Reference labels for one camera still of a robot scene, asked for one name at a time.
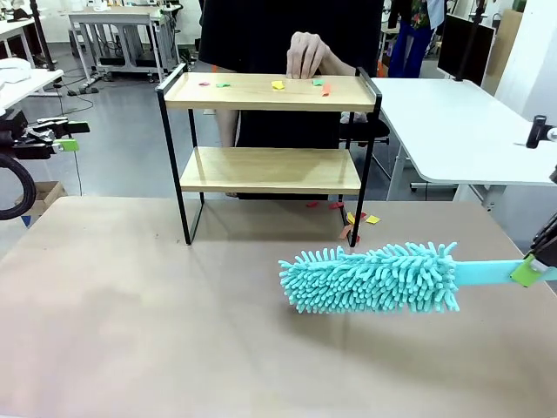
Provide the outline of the person's left hand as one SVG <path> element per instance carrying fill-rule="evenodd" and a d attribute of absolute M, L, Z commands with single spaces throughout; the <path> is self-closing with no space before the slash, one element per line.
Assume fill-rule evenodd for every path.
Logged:
<path fill-rule="evenodd" d="M 329 52 L 328 45 L 319 35 L 295 32 L 286 53 L 286 76 L 291 79 L 312 78 Z"/>

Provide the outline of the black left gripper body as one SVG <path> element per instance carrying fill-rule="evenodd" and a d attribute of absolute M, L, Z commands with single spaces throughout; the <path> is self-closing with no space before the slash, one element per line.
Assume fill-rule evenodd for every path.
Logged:
<path fill-rule="evenodd" d="M 21 110 L 8 109 L 0 118 L 1 150 L 12 150 L 23 144 L 27 127 L 27 118 Z"/>

